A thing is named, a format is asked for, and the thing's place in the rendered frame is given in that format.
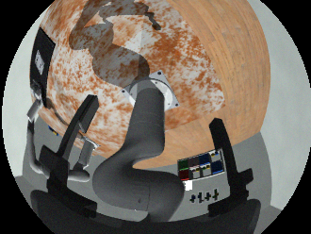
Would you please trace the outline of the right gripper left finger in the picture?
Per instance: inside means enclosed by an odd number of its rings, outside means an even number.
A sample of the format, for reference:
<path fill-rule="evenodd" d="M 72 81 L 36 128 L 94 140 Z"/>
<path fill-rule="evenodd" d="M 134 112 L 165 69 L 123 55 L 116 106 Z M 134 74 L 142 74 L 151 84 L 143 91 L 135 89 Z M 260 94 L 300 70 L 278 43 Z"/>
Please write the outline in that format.
<path fill-rule="evenodd" d="M 81 216 L 88 217 L 88 219 L 89 216 L 95 219 L 98 204 L 68 189 L 68 174 L 69 169 L 71 169 L 71 163 L 68 159 L 69 155 L 71 155 L 77 132 L 80 129 L 81 132 L 87 133 L 92 117 L 94 117 L 98 108 L 98 95 L 88 94 L 68 125 L 57 153 L 43 144 L 41 155 L 39 156 L 39 162 L 50 173 L 50 177 L 46 180 L 48 193 L 52 194 L 57 201 L 60 201 L 67 208 L 72 209 Z"/>

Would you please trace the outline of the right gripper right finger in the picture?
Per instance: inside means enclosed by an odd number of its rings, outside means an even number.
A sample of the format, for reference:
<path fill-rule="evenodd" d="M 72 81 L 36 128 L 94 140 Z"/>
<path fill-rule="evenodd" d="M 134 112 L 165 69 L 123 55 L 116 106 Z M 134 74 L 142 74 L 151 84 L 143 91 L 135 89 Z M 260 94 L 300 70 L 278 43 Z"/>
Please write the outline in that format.
<path fill-rule="evenodd" d="M 215 217 L 231 211 L 231 209 L 247 200 L 248 190 L 246 190 L 246 185 L 254 181 L 254 174 L 252 174 L 252 169 L 244 170 L 242 173 L 237 171 L 235 155 L 233 155 L 230 139 L 228 139 L 226 127 L 224 127 L 221 118 L 213 118 L 213 121 L 209 124 L 209 131 L 211 131 L 216 152 L 223 151 L 228 185 L 230 185 L 230 196 L 208 205 L 208 217 Z"/>

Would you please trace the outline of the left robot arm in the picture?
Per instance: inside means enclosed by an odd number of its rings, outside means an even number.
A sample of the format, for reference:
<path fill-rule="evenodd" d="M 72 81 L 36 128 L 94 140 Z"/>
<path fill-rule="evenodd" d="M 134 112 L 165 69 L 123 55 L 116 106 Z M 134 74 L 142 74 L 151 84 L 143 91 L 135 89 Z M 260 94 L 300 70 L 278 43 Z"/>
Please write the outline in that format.
<path fill-rule="evenodd" d="M 50 173 L 48 173 L 48 170 L 44 169 L 44 166 L 41 166 L 41 163 L 38 162 L 37 160 L 37 156 L 35 156 L 35 140 L 34 140 L 35 136 L 34 136 L 33 127 L 34 127 L 35 116 L 37 116 L 39 109 L 41 109 L 41 103 L 39 103 L 37 99 L 37 101 L 33 103 L 33 106 L 30 107 L 29 112 L 26 114 L 27 116 L 27 132 L 26 132 L 27 157 L 29 158 L 30 167 L 31 169 L 35 171 L 35 173 L 45 174 L 45 177 L 49 178 Z M 31 124 L 31 122 L 33 122 L 33 124 Z M 98 144 L 88 139 L 83 139 L 81 141 L 84 141 L 84 144 L 83 144 L 83 148 L 81 148 L 79 161 L 75 164 L 72 170 L 69 170 L 68 180 L 87 182 L 90 180 L 90 175 L 88 171 L 85 171 L 84 169 L 85 167 L 89 166 L 92 150 L 95 150 L 95 148 L 98 147 Z M 44 171 L 44 173 L 42 171 Z"/>

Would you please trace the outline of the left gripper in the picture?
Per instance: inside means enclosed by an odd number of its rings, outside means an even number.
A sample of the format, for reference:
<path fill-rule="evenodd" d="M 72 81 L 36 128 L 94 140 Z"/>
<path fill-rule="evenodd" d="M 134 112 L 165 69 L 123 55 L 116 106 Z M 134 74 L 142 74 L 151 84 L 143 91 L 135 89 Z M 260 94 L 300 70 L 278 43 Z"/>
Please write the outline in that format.
<path fill-rule="evenodd" d="M 42 104 L 41 91 L 37 90 L 37 88 L 35 88 L 34 86 L 33 86 L 33 88 L 36 91 L 35 97 L 37 97 L 39 103 L 41 103 L 41 108 L 42 108 L 42 106 L 44 106 L 44 105 Z"/>

